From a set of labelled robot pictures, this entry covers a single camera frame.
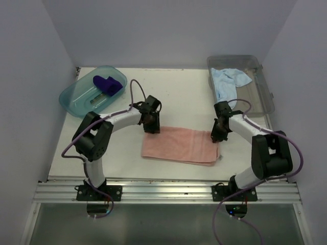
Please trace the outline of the pink towel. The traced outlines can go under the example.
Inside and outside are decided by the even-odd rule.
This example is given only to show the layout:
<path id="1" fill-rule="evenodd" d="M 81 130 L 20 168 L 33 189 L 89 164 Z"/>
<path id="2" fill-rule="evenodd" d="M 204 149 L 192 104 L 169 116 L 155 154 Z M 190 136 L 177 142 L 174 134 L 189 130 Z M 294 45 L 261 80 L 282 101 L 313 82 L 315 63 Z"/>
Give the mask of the pink towel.
<path id="1" fill-rule="evenodd" d="M 162 127 L 158 134 L 145 134 L 141 156 L 212 166 L 219 159 L 220 150 L 209 131 Z"/>

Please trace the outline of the dark purple towel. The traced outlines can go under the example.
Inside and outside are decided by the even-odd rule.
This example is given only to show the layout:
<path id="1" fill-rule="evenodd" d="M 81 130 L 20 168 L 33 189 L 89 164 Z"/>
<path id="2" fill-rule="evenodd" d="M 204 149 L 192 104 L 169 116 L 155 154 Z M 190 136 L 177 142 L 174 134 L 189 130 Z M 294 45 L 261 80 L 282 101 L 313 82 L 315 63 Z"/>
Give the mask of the dark purple towel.
<path id="1" fill-rule="evenodd" d="M 108 96 L 116 95 L 123 88 L 123 85 L 112 77 L 105 79 L 101 76 L 94 76 L 93 84 Z"/>

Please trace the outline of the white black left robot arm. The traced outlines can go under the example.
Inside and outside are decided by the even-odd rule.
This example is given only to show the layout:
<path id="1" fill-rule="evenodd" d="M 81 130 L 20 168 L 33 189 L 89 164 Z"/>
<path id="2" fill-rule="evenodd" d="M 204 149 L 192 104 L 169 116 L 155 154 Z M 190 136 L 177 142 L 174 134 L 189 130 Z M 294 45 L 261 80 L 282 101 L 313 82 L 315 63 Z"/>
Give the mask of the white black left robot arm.
<path id="1" fill-rule="evenodd" d="M 89 112 L 84 117 L 72 138 L 72 144 L 82 158 L 88 194 L 94 200 L 106 196 L 102 156 L 112 133 L 133 125 L 142 125 L 146 133 L 159 133 L 161 108 L 161 102 L 150 95 L 143 102 L 132 103 L 123 111 L 103 115 Z"/>

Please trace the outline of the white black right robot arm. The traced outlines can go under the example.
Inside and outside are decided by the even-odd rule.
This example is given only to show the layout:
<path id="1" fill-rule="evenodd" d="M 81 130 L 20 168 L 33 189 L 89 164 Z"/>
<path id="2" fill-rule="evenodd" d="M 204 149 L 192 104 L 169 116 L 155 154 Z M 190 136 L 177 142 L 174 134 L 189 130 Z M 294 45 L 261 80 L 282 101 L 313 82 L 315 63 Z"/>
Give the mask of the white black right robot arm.
<path id="1" fill-rule="evenodd" d="M 213 199 L 217 195 L 224 199 L 240 200 L 246 188 L 270 177 L 287 174 L 293 170 L 288 140 L 282 131 L 271 131 L 260 127 L 244 112 L 233 111 L 228 101 L 214 105 L 216 118 L 211 132 L 213 143 L 228 139 L 229 133 L 237 133 L 251 144 L 251 165 L 243 172 L 230 177 L 227 185 L 213 186 Z"/>

